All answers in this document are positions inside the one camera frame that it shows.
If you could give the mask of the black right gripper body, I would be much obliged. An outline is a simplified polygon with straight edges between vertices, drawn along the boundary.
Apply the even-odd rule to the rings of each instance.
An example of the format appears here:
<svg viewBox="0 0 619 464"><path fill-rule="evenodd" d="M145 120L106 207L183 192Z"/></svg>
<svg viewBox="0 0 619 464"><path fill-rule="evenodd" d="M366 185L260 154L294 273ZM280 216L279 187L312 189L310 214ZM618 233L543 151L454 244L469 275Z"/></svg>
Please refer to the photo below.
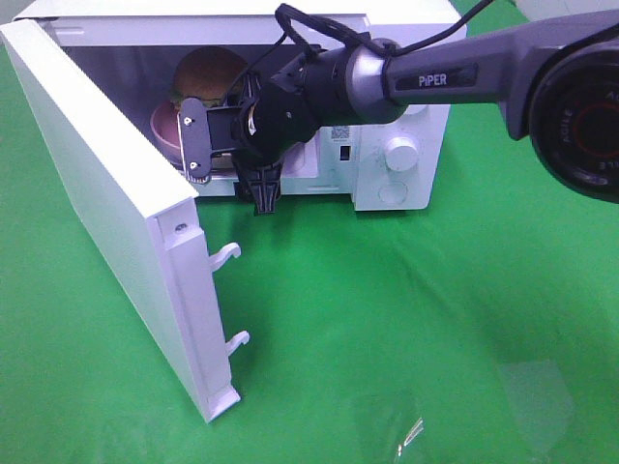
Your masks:
<svg viewBox="0 0 619 464"><path fill-rule="evenodd" d="M255 103L241 106L237 130L242 164L274 164L291 146L311 140L319 129L304 97L303 78L278 72L262 80Z"/></svg>

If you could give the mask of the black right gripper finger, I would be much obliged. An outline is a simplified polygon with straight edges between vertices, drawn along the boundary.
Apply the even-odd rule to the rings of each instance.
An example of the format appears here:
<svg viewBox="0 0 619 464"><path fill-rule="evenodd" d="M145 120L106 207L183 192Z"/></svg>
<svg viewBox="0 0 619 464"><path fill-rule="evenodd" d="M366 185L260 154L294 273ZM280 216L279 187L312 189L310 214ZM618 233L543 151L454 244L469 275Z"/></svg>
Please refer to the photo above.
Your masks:
<svg viewBox="0 0 619 464"><path fill-rule="evenodd" d="M247 72L243 77L242 92L238 99L240 106L255 103L261 89L260 75L258 72Z"/></svg>
<svg viewBox="0 0 619 464"><path fill-rule="evenodd" d="M235 196L252 203L256 215L272 214L281 195L282 163L247 167L234 161L233 166L238 178L234 183Z"/></svg>

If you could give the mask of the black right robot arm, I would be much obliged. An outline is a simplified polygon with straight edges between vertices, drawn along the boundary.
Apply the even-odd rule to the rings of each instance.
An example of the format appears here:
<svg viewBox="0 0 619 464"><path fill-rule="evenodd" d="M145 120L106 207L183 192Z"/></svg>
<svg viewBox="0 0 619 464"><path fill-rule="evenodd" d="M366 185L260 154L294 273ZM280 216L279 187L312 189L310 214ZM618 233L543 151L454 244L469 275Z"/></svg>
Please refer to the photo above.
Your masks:
<svg viewBox="0 0 619 464"><path fill-rule="evenodd" d="M551 17L455 40L452 29L400 47L289 5L276 9L301 53L243 103L237 195L269 214L281 158L323 128L395 121L412 104L492 102L509 136L529 137L563 185L618 198L618 13Z"/></svg>

